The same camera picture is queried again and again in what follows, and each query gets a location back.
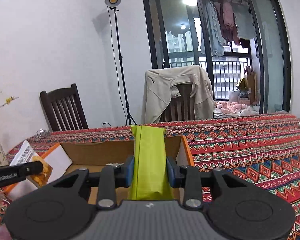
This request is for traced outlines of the hanging pink garment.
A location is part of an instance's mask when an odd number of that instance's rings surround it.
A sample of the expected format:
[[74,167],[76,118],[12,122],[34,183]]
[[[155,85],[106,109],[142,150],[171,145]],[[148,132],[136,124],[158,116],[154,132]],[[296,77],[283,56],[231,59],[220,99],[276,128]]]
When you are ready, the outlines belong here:
[[228,0],[217,0],[217,3],[219,3],[219,6],[216,7],[217,16],[223,38],[226,42],[234,41],[235,45],[240,46],[232,5]]

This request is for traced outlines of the orange cardboard box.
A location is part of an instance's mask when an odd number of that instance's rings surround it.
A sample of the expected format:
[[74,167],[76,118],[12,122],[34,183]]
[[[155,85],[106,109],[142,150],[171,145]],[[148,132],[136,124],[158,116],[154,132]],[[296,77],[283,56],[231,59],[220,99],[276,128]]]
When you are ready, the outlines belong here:
[[[194,161],[185,136],[165,138],[166,155],[173,157],[178,165],[194,166]],[[80,167],[90,172],[100,172],[109,163],[124,163],[134,154],[134,141],[106,141],[97,143],[55,143],[41,155],[53,170],[48,183]],[[15,200],[37,189],[24,180],[3,189],[10,200]],[[129,189],[116,189],[117,204],[128,197]]]

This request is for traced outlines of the hanging light blue garment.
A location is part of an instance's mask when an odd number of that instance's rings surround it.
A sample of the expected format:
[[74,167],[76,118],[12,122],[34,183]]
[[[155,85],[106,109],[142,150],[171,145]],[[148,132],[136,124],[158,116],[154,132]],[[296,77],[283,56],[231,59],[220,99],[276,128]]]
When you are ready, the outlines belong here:
[[204,19],[207,24],[207,31],[210,40],[211,54],[214,57],[224,55],[224,47],[228,45],[221,34],[217,9],[210,0],[202,0]]

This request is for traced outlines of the dark wooden chair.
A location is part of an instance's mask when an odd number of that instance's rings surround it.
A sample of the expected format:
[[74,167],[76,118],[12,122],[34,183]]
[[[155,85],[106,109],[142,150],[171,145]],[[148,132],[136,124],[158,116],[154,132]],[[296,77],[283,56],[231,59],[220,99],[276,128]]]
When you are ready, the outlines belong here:
[[52,131],[74,131],[88,129],[77,85],[42,91],[40,101]]

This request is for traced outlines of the chair with beige jacket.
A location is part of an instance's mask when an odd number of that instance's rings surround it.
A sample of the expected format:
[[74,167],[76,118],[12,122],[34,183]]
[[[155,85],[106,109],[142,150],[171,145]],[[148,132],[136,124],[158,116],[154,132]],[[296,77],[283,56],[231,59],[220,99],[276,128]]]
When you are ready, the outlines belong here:
[[159,122],[195,120],[194,97],[190,97],[191,84],[177,85],[180,96],[172,98],[168,107],[161,114]]

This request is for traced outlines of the black framed sliding door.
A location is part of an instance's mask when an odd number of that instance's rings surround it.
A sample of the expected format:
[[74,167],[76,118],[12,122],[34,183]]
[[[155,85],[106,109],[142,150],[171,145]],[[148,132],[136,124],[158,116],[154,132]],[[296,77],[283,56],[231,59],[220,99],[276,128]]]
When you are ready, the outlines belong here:
[[291,62],[278,0],[143,0],[152,67],[199,65],[214,99],[250,82],[260,114],[290,110]]

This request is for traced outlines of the crumpled foil wrapper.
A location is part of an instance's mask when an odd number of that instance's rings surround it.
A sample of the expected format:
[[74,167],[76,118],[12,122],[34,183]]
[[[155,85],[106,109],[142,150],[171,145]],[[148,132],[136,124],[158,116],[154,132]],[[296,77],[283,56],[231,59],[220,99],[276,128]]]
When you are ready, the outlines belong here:
[[36,132],[36,137],[37,138],[44,138],[44,137],[47,137],[48,135],[50,134],[50,131],[49,130],[46,130],[46,129],[39,129],[37,132]]

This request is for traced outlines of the lime green snack packet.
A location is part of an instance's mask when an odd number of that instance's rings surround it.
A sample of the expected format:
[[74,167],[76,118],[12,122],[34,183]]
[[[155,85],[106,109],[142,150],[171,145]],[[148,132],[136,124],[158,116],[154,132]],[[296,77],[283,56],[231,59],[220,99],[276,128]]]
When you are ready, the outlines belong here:
[[132,126],[134,173],[129,200],[173,200],[168,182],[163,128]]

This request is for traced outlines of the pink plush pile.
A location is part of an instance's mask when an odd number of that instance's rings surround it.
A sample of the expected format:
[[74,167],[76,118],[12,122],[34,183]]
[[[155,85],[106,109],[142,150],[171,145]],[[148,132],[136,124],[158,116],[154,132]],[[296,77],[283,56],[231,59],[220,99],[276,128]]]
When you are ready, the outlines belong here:
[[217,101],[215,107],[224,114],[234,114],[247,109],[247,105],[238,102]]

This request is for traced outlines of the patterned red tablecloth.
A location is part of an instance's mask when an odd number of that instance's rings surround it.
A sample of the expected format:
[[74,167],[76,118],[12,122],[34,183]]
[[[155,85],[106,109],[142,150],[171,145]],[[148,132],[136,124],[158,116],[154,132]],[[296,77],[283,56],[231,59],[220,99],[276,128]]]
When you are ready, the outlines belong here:
[[[125,163],[80,167],[12,200],[13,239],[300,239],[300,119],[288,113],[156,124],[185,136],[194,166],[178,165],[173,200],[117,204]],[[134,141],[128,126],[53,132],[55,143]]]

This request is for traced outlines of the oat crisp snack packet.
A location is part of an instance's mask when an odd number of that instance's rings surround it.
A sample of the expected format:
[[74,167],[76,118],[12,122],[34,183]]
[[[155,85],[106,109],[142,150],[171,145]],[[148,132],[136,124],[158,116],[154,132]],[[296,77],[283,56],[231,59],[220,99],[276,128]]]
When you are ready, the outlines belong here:
[[24,141],[18,153],[12,159],[10,165],[26,164],[26,179],[40,188],[48,183],[53,168],[31,147],[28,141]]

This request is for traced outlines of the studio light on stand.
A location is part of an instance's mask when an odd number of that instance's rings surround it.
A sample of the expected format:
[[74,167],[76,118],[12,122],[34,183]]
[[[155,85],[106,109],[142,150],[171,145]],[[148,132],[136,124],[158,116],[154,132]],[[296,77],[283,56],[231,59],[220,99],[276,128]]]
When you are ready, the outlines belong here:
[[119,25],[118,25],[118,20],[117,20],[117,13],[119,12],[119,9],[117,8],[121,0],[104,0],[104,3],[107,6],[107,12],[109,16],[109,23],[110,23],[110,31],[111,34],[113,33],[112,31],[112,23],[111,23],[111,16],[110,16],[110,11],[113,11],[114,14],[114,23],[115,23],[115,33],[116,33],[116,41],[117,41],[117,52],[118,52],[118,59],[119,59],[119,64],[120,64],[120,72],[121,72],[121,81],[122,81],[122,88],[123,88],[123,94],[125,98],[125,110],[124,113],[126,114],[126,122],[125,125],[136,125],[136,121],[131,115],[130,112],[130,104],[128,101],[128,95],[127,95],[127,89],[126,89],[126,82],[125,82],[125,74],[123,70],[123,63],[122,63],[122,53],[121,53],[121,44],[120,44],[120,35],[119,35]]

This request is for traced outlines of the beige jacket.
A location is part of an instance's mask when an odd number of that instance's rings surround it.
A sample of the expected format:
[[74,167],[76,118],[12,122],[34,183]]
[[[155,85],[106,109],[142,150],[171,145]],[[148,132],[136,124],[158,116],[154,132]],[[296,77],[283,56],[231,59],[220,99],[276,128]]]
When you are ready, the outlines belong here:
[[213,89],[209,75],[199,65],[151,69],[145,74],[141,122],[156,123],[173,98],[181,96],[179,85],[191,85],[196,120],[212,119],[214,114]]

